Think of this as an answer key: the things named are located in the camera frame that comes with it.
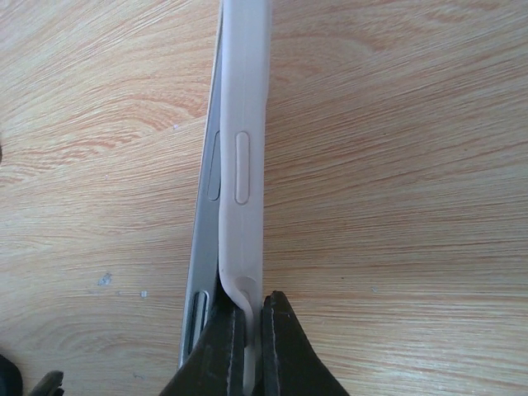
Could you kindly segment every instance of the white phone case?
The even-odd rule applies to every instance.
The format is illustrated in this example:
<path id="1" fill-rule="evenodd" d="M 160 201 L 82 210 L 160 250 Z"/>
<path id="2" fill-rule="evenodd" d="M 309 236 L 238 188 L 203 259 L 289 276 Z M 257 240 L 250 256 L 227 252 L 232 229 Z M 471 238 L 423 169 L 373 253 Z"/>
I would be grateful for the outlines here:
<path id="1" fill-rule="evenodd" d="M 224 0 L 220 99 L 219 276 L 246 318 L 244 389 L 260 355 L 264 130 L 270 73 L 269 0 Z"/>

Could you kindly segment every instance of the wooden table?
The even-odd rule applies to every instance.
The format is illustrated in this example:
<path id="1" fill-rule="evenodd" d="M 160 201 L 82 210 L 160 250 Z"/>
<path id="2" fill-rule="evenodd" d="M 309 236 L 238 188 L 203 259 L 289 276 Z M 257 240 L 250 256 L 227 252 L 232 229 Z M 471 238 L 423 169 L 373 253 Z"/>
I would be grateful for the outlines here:
<path id="1" fill-rule="evenodd" d="M 218 2 L 7 2 L 0 353 L 158 394 Z M 265 291 L 351 394 L 528 390 L 528 5 L 274 0 Z"/>

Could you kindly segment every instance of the wood grain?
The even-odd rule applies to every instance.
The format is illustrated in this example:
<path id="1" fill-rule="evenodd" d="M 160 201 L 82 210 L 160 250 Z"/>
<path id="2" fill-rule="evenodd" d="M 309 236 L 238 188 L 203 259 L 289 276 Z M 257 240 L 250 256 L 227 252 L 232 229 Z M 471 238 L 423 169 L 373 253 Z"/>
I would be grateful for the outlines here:
<path id="1" fill-rule="evenodd" d="M 0 353 L 28 386 L 173 375 L 217 11 L 2 5 Z M 273 16 L 266 292 L 351 394 L 526 394 L 526 2 Z"/>

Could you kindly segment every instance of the power button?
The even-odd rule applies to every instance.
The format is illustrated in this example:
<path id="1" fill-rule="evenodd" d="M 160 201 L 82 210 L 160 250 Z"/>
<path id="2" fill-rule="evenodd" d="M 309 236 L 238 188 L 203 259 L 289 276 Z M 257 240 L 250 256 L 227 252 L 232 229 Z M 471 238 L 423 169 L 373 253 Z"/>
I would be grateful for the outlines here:
<path id="1" fill-rule="evenodd" d="M 249 135 L 238 132 L 235 137 L 236 177 L 234 198 L 244 205 L 249 200 Z"/>

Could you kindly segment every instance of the paint speck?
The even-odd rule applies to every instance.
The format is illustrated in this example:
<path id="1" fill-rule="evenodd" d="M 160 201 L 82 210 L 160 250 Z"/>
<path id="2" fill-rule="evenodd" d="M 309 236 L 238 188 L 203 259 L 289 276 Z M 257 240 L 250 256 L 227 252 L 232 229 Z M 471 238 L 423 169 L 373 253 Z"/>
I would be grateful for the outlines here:
<path id="1" fill-rule="evenodd" d="M 110 283 L 112 283 L 112 274 L 110 272 L 107 272 L 98 282 L 98 286 L 108 286 Z"/>

